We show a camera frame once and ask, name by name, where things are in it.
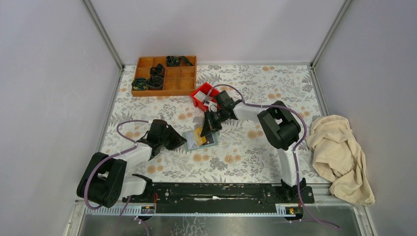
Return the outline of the green card holder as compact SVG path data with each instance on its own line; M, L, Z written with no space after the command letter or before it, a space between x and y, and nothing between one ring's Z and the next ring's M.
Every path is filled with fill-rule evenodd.
M206 141L202 143L201 145L198 145L197 138L193 134L193 131L183 132L182 136L186 139L186 143L184 145L186 152L218 145L217 134L211 134L210 136L207 136Z

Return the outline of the stack of credit cards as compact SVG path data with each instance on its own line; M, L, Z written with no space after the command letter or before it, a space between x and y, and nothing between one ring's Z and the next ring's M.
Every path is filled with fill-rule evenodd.
M203 93L202 91L197 91L197 93L194 95L194 98L197 99L198 101L205 103L206 101L208 101L209 96L205 93Z

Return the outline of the red plastic bin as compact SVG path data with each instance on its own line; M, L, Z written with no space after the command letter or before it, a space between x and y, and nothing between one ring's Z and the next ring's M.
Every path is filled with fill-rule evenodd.
M193 101L193 105L196 108L199 108L201 111L205 112L209 109L210 104L217 104L215 97L220 92L213 88L209 83L203 83L195 91L190 94L190 97Z

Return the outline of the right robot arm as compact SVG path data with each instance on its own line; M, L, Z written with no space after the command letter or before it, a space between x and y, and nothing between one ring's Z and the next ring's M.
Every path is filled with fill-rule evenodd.
M204 125L200 136L209 136L222 129L222 123L234 120L251 120L262 127L268 142L278 150L281 166L281 180L286 184L282 189L284 200L293 203L301 197L301 189L297 185L296 162L288 150L299 140L300 124L292 113L283 109L281 101L273 103L274 107L261 105L249 106L243 100L234 101L227 92L222 91L214 97L217 110L209 108L205 111Z

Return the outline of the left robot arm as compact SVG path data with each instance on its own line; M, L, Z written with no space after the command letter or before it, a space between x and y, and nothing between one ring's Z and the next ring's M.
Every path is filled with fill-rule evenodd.
M161 119L150 122L150 129L140 139L128 140L133 145L126 150L112 155L96 152L91 157L76 190L89 209L111 208L118 200L147 202L154 198L153 181L144 175L128 175L127 170L152 160L163 148L175 150L186 143Z

